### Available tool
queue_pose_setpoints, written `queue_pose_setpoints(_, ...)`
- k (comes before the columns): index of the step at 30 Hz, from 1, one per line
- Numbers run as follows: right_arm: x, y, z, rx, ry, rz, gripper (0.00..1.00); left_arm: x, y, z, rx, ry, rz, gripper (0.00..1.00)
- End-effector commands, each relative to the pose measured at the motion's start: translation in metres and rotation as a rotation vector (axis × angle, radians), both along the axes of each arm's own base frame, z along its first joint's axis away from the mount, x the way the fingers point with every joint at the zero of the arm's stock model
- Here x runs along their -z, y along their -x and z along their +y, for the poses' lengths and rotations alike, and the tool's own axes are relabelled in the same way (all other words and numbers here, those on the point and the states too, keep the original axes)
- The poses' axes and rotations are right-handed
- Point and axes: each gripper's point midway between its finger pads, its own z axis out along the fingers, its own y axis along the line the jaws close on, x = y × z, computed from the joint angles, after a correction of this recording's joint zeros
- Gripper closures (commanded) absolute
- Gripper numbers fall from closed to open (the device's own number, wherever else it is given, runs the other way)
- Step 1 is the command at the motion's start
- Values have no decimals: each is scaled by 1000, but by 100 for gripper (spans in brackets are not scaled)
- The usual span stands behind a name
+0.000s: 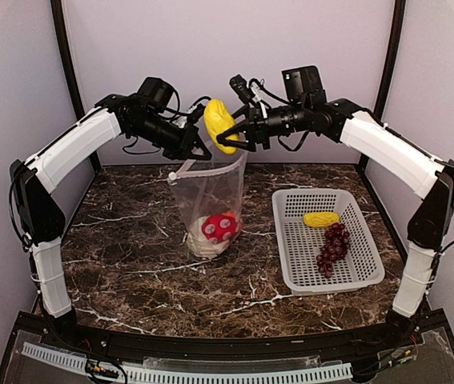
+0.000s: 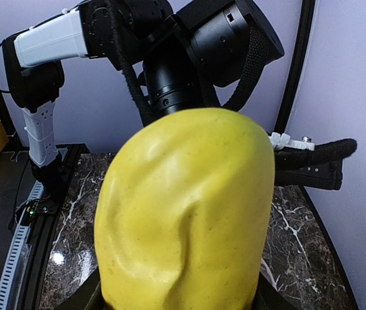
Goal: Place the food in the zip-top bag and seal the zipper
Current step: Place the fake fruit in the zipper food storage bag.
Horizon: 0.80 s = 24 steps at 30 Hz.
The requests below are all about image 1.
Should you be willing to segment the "white plastic basket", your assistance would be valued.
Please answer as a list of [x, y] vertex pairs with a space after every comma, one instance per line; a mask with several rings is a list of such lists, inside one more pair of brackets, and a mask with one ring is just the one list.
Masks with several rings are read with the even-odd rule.
[[346, 190], [278, 190], [272, 195], [283, 280], [295, 296], [374, 286], [384, 266], [364, 216]]

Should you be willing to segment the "dark red grape bunch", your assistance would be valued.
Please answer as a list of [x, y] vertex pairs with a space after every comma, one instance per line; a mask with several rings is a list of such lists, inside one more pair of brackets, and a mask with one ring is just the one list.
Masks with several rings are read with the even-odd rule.
[[347, 257], [351, 247], [351, 235], [343, 223], [329, 226], [324, 232], [325, 243], [319, 248], [315, 258], [318, 272], [325, 278], [331, 278], [334, 264]]

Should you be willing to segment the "white cauliflower toy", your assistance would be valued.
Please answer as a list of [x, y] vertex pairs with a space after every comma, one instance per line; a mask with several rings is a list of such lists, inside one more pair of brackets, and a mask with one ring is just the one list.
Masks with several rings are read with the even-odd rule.
[[218, 240], [215, 244], [209, 241], [202, 232], [206, 219], [206, 216], [202, 216], [191, 224], [187, 230], [186, 244], [194, 256], [213, 259], [229, 247], [231, 240]]

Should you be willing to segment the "clear zip top bag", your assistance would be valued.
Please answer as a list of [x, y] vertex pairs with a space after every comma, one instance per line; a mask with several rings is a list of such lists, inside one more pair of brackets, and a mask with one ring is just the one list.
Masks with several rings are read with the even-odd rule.
[[167, 182], [186, 230], [202, 216], [233, 212], [241, 227], [237, 235], [230, 239], [231, 244], [243, 226], [247, 153], [237, 151], [234, 155], [226, 155], [217, 148], [211, 152], [213, 156], [209, 161], [186, 160], [176, 171], [168, 174]]

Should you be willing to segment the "yellow vegetable toy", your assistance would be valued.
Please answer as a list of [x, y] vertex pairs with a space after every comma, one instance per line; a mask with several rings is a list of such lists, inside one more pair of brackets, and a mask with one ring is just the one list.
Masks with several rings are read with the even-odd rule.
[[205, 127], [215, 146], [226, 155], [234, 155], [235, 147], [225, 146], [218, 142], [217, 136], [224, 133], [235, 125], [235, 120], [228, 112], [224, 103], [218, 99], [208, 102], [204, 111]]
[[312, 212], [303, 216], [303, 223], [311, 228], [327, 228], [339, 222], [339, 215], [335, 212]]

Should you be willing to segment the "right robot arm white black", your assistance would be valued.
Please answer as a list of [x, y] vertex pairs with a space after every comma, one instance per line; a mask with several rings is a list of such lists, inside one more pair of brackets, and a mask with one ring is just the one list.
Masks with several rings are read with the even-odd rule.
[[206, 127], [218, 144], [246, 151], [269, 148], [272, 137], [314, 132], [359, 151], [406, 184], [422, 203], [408, 223], [408, 257], [392, 303], [395, 316], [379, 330], [387, 347], [410, 333], [411, 318], [434, 282], [454, 211], [454, 162], [444, 162], [382, 123], [368, 109], [345, 98], [333, 102], [298, 102], [270, 110], [245, 108], [235, 122], [225, 107], [206, 115]]

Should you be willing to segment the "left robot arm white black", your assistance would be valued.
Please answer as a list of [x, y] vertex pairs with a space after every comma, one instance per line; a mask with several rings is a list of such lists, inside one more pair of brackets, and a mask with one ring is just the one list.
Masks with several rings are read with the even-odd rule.
[[62, 266], [66, 213], [57, 191], [95, 151], [120, 136], [144, 139], [170, 160], [211, 158], [195, 125], [204, 105], [192, 104], [175, 118], [169, 109], [139, 94], [111, 94], [97, 102], [54, 141], [10, 166], [10, 220], [23, 249], [29, 253], [32, 278], [42, 308], [53, 318], [67, 316], [73, 304]]

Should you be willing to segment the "yellow vegetable toy front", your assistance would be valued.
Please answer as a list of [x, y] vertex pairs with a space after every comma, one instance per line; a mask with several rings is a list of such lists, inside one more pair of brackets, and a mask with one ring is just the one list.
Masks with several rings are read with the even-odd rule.
[[205, 127], [215, 146], [226, 155], [234, 155], [235, 147], [225, 146], [218, 142], [217, 136], [224, 133], [235, 125], [235, 120], [228, 112], [224, 103], [218, 99], [208, 102], [204, 111]]

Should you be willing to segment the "red bell pepper toy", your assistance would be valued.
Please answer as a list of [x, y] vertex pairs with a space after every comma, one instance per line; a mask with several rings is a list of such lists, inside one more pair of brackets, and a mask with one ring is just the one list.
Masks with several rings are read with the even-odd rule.
[[201, 231], [211, 244], [219, 244], [236, 236], [240, 227], [241, 223], [236, 218], [217, 214], [206, 218]]

